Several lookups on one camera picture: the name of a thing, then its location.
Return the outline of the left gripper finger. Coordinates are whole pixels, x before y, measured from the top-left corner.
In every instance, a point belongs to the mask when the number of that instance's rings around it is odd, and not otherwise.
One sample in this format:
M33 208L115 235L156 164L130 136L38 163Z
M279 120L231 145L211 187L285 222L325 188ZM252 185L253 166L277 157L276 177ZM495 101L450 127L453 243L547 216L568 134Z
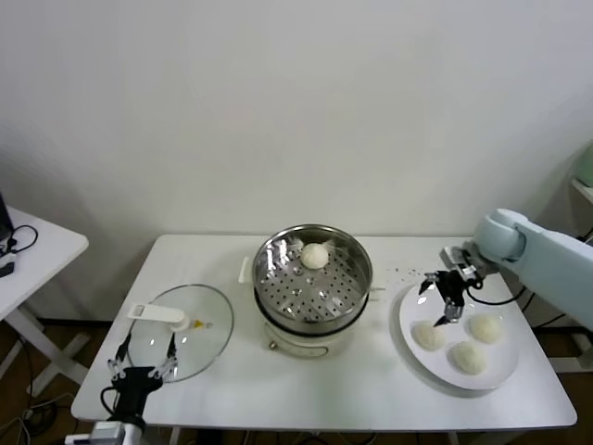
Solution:
M119 380L125 377L124 361L128 354L128 348L131 341L131 335L128 334L123 342L118 346L115 357L107 361L107 368L111 375L111 380Z
M165 360L154 367L152 371L152 377L155 379L165 379L171 373L175 371L178 365L178 359L176 355L176 343L175 343L175 334L172 333L170 336L169 345L166 351L166 358Z

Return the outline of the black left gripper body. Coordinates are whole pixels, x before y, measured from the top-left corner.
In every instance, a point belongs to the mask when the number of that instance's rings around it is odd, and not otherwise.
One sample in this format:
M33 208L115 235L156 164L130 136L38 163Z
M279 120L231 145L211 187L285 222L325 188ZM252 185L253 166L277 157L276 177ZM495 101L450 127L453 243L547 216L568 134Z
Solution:
M111 418L116 421L143 419L148 396L163 386L163 378L154 367L127 367L111 379L119 397Z

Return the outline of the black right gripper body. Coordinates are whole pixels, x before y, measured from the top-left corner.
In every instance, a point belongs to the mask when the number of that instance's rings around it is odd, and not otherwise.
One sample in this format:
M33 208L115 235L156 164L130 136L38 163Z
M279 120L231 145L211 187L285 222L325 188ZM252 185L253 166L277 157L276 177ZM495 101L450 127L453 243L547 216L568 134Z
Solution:
M437 271L436 278L436 288L446 304L465 304L463 293L468 286L457 270Z

